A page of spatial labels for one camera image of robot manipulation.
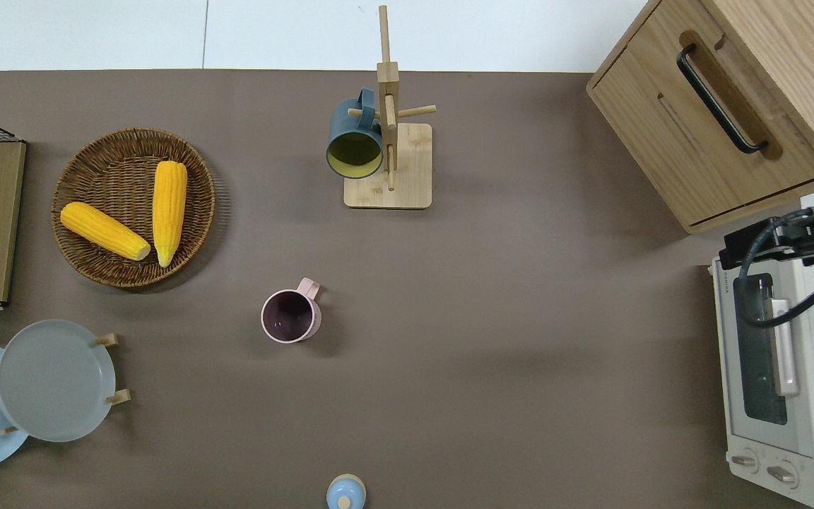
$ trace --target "toaster oven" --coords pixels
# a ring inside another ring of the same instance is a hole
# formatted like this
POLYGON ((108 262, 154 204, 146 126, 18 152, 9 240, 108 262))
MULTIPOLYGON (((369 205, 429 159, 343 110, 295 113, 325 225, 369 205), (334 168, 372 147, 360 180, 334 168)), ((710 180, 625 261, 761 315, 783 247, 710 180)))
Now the toaster oven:
MULTIPOLYGON (((814 306, 791 322, 760 329, 743 322, 733 281, 718 258, 714 279, 727 464, 733 474, 814 507, 814 306)), ((814 265, 764 261, 743 282, 749 312, 780 315, 814 290, 814 265)))

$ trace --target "yellow corn cob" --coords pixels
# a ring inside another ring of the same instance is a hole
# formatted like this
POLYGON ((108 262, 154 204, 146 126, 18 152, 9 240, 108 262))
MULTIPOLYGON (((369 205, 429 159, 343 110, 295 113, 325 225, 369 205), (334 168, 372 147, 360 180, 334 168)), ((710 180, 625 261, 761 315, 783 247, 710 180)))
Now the yellow corn cob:
POLYGON ((149 255, 149 242, 94 206, 72 201, 61 210, 59 219, 65 228, 117 255, 135 262, 149 255))
POLYGON ((187 167, 174 161, 160 162, 155 167, 153 190, 153 245, 161 267, 172 263, 181 242, 185 199, 187 167))

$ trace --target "oven handle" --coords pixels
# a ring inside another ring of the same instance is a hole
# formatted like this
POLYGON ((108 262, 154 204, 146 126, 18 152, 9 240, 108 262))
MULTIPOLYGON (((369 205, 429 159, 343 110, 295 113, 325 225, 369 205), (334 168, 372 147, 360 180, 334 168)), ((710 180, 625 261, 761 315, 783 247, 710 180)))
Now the oven handle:
MULTIPOLYGON (((772 315, 781 316, 791 309, 787 299, 772 299, 772 315)), ((794 336, 791 334, 791 323, 785 322, 773 329, 772 371, 774 389, 778 396, 796 396, 800 394, 797 383, 797 367, 794 360, 794 336)))

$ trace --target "white wall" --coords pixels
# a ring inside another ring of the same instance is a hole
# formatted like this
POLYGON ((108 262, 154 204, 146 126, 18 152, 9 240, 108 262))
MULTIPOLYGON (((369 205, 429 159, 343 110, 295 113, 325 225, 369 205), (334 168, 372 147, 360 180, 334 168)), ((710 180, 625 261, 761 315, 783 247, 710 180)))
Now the white wall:
MULTIPOLYGON (((594 71, 646 0, 388 0, 401 70, 594 71)), ((0 0, 0 70, 362 69, 378 3, 0 0)))

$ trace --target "round woven basket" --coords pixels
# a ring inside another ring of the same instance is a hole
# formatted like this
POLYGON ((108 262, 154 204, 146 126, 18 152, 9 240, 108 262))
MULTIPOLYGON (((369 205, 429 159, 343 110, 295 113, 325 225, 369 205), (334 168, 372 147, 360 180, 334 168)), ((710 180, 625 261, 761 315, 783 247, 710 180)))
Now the round woven basket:
POLYGON ((206 161, 184 139, 158 129, 125 129, 90 143, 65 167, 52 197, 52 231, 65 260, 79 273, 119 288, 148 286, 177 273, 206 240, 216 212, 216 188, 206 161), (155 248, 139 262, 120 257, 65 228, 62 207, 94 206, 153 244, 153 187, 159 161, 187 167, 187 202, 181 243, 168 267, 155 248))

